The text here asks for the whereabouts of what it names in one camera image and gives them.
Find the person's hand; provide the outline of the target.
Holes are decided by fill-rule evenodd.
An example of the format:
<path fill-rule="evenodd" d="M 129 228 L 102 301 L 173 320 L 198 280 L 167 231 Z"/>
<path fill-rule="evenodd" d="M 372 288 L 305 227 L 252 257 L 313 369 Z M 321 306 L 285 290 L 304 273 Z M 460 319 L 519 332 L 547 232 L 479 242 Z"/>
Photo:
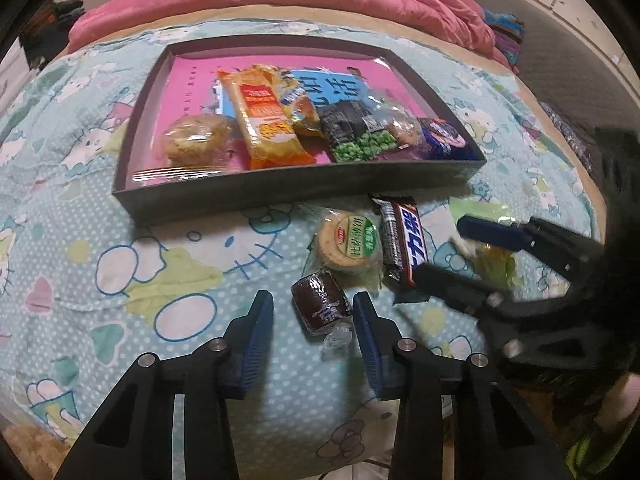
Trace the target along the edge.
<path fill-rule="evenodd" d="M 639 375 L 626 374 L 604 396 L 597 415 L 578 432 L 565 463 L 578 474 L 595 474 L 620 452 L 639 418 Z"/>

